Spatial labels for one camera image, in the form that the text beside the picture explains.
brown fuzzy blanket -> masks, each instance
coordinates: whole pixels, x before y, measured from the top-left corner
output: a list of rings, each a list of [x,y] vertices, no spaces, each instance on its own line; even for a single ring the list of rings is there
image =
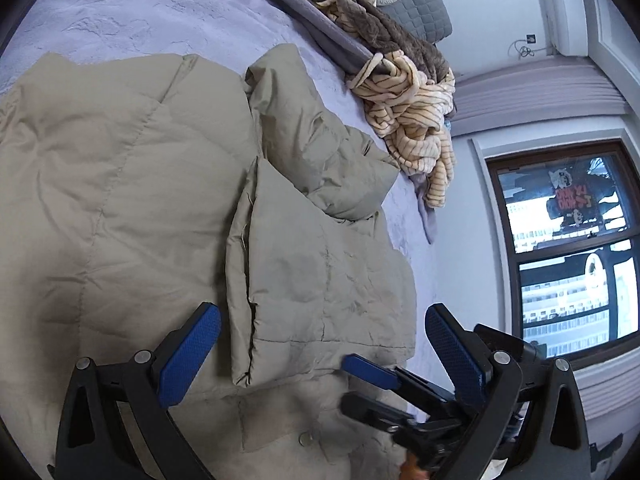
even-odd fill
[[[309,1],[317,6],[327,0]],[[402,50],[430,79],[440,82],[447,75],[449,63],[434,45],[411,35],[369,1],[336,0],[335,3],[372,51],[388,54]]]

